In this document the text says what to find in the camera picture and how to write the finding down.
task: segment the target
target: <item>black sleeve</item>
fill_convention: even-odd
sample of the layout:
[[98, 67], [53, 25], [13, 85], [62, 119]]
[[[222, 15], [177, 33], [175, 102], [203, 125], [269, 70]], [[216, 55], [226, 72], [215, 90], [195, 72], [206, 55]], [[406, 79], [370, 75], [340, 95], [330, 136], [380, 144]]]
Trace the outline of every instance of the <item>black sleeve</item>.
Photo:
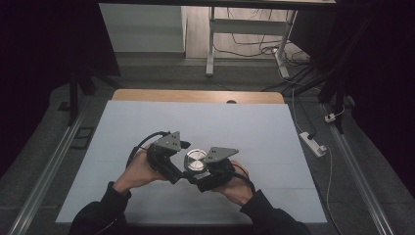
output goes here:
[[101, 202], [88, 204], [76, 215], [69, 235], [125, 233], [127, 223], [124, 211], [131, 193], [128, 192], [123, 196], [113, 188], [113, 185], [113, 182], [108, 184], [107, 192]]
[[281, 209], [274, 209], [260, 190], [241, 208], [241, 212], [253, 221], [255, 234], [310, 234], [303, 223], [295, 221]]

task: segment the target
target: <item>person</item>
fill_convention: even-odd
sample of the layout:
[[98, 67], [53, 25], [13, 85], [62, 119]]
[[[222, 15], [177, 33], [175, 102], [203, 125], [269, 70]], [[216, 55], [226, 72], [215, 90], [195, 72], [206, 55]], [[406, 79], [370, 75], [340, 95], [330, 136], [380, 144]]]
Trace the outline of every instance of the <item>person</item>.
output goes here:
[[[237, 173], [248, 174], [238, 162], [232, 161], [232, 164], [237, 166]], [[127, 230], [124, 211], [131, 198], [129, 190], [155, 180], [165, 178], [150, 167], [146, 152], [139, 151], [119, 179], [108, 184], [101, 202], [90, 203], [76, 215], [69, 235], [124, 234]], [[228, 183], [212, 191], [223, 194], [229, 201], [241, 206], [240, 212], [249, 216], [253, 222], [254, 234], [310, 234], [303, 223], [295, 221], [281, 209], [274, 209], [261, 190], [253, 193], [242, 179], [233, 177]]]

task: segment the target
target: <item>hand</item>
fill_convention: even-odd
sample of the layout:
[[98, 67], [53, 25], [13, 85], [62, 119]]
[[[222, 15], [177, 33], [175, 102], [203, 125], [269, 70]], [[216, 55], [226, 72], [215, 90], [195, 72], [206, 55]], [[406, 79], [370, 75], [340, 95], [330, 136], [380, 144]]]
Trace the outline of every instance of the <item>hand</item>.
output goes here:
[[131, 188], [141, 187], [155, 180], [165, 178], [155, 172], [147, 161], [147, 152], [140, 150], [134, 156], [131, 164], [113, 185], [118, 193], [126, 195]]
[[[232, 165], [235, 166], [235, 172], [245, 175], [248, 177], [245, 172], [248, 174], [248, 171], [243, 168], [237, 161], [231, 161]], [[250, 186], [244, 180], [233, 177], [231, 181], [227, 182], [225, 185], [212, 189], [213, 192], [218, 192], [226, 196], [232, 203], [243, 206], [251, 197], [254, 196], [253, 191]]]

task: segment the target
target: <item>light blue board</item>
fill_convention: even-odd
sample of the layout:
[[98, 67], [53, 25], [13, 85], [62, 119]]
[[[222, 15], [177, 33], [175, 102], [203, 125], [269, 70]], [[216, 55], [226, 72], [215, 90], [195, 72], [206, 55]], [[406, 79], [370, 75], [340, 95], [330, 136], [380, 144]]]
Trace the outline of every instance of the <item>light blue board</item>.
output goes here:
[[[180, 131], [190, 149], [239, 149], [231, 157], [250, 172], [275, 208], [305, 223], [327, 222], [287, 105], [110, 101], [73, 181], [57, 222], [72, 222], [100, 201], [109, 181], [122, 174], [134, 146], [157, 131]], [[183, 170], [182, 150], [172, 161]], [[130, 224], [245, 224], [249, 218], [224, 196], [200, 193], [182, 179], [131, 191]]]

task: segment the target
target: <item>white wall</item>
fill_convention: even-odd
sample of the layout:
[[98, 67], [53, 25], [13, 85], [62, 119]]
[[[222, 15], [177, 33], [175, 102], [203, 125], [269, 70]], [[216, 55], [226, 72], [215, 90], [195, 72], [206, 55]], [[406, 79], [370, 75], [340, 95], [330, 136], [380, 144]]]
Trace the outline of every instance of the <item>white wall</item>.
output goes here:
[[116, 52], [184, 52], [185, 8], [100, 4]]

